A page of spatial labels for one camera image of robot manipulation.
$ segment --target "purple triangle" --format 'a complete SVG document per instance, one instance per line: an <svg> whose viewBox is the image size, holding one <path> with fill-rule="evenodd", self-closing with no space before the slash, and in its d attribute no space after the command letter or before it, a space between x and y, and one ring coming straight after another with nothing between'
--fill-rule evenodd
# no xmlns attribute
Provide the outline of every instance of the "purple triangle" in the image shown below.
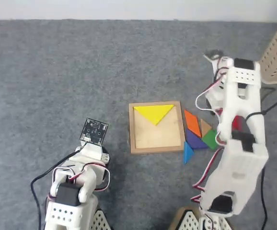
<svg viewBox="0 0 277 230"><path fill-rule="evenodd" d="M193 149L207 149L208 146L199 137L197 137L192 131L186 129L186 141Z"/></svg>

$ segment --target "brown triangle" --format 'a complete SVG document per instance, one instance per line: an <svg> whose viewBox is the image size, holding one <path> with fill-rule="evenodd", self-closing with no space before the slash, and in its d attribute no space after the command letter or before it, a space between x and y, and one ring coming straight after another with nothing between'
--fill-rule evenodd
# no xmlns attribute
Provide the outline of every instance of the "brown triangle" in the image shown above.
<svg viewBox="0 0 277 230"><path fill-rule="evenodd" d="M200 119L200 128L201 128L201 135L202 137L205 136L211 129L212 126L205 122L203 119Z"/></svg>

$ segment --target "tangram piece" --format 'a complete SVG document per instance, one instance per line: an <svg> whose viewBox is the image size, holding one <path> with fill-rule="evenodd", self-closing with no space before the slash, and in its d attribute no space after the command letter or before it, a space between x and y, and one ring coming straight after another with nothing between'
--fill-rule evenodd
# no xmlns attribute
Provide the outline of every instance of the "tangram piece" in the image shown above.
<svg viewBox="0 0 277 230"><path fill-rule="evenodd" d="M191 130L186 130L186 141L193 149L207 149L208 145L197 137Z"/></svg>
<svg viewBox="0 0 277 230"><path fill-rule="evenodd" d="M135 106L134 109L139 111L146 119L155 126L165 117L165 115L173 108L173 104L165 105L149 105Z"/></svg>
<svg viewBox="0 0 277 230"><path fill-rule="evenodd" d="M201 135L204 137L211 129L211 125L205 122L204 119L200 119Z"/></svg>
<svg viewBox="0 0 277 230"><path fill-rule="evenodd" d="M183 153L183 163L186 164L192 158L193 155L194 155L194 151L188 145L188 143L185 141L184 153Z"/></svg>
<svg viewBox="0 0 277 230"><path fill-rule="evenodd" d="M203 138L202 141L205 142L210 149L215 150L218 145L215 141L216 132L214 130L210 130Z"/></svg>
<svg viewBox="0 0 277 230"><path fill-rule="evenodd" d="M185 120L187 128L195 133L198 137L201 137L197 117L191 114L189 111L185 110Z"/></svg>

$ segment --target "carpet floor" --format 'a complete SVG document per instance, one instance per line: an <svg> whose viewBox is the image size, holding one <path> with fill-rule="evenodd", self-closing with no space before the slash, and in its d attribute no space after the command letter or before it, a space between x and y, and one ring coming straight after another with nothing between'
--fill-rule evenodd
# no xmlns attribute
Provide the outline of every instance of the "carpet floor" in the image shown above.
<svg viewBox="0 0 277 230"><path fill-rule="evenodd" d="M86 117L110 124L112 181L97 194L110 225L167 229L197 195L191 185L213 152L196 151L187 165L182 153L131 155L128 104L179 100L215 125L194 105L212 80L202 53L218 48L258 60L276 30L275 23L0 21L0 230L37 228L30 181L80 144ZM276 100L277 91L263 107ZM277 230L277 107L265 116L265 132L266 229ZM42 209L50 185L50 175L35 185ZM259 189L231 218L236 229L261 228Z"/></svg>

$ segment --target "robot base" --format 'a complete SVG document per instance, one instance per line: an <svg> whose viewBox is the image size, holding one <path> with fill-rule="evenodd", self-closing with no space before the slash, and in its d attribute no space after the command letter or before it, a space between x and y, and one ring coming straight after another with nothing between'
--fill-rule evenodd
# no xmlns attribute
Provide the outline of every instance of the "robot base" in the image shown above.
<svg viewBox="0 0 277 230"><path fill-rule="evenodd" d="M202 216L196 207L182 207L176 213L169 230L211 230L212 222ZM213 217L213 230L234 230L232 225L225 219Z"/></svg>

